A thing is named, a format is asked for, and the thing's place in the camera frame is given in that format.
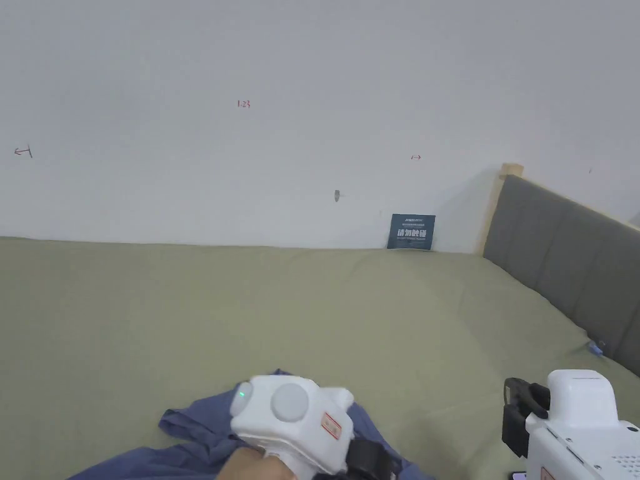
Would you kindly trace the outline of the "person's left hand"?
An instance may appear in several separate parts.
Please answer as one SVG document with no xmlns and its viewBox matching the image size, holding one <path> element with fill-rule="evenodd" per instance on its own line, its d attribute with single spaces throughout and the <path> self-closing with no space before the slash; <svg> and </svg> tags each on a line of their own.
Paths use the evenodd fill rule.
<svg viewBox="0 0 640 480">
<path fill-rule="evenodd" d="M 278 457 L 242 447 L 231 454 L 216 479 L 285 480 L 297 477 Z"/>
</svg>

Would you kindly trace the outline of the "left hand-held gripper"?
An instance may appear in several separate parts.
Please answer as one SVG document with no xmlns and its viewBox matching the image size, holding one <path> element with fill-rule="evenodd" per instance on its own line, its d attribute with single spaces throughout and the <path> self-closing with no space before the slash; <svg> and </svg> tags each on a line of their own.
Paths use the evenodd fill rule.
<svg viewBox="0 0 640 480">
<path fill-rule="evenodd" d="M 346 388 L 290 375 L 254 376 L 231 402 L 231 430 L 296 479 L 396 479 L 400 463 L 378 439 L 356 431 Z"/>
</svg>

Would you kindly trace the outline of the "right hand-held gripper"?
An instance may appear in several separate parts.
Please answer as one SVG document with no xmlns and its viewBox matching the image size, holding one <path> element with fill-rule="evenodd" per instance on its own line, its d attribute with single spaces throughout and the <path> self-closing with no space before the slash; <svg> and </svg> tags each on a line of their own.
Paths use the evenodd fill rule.
<svg viewBox="0 0 640 480">
<path fill-rule="evenodd" d="M 563 369 L 546 384 L 550 404 L 542 419 L 531 414 L 528 382 L 504 382 L 502 442 L 527 458 L 527 479 L 639 479 L 639 428 L 619 419 L 609 380 Z"/>
</svg>

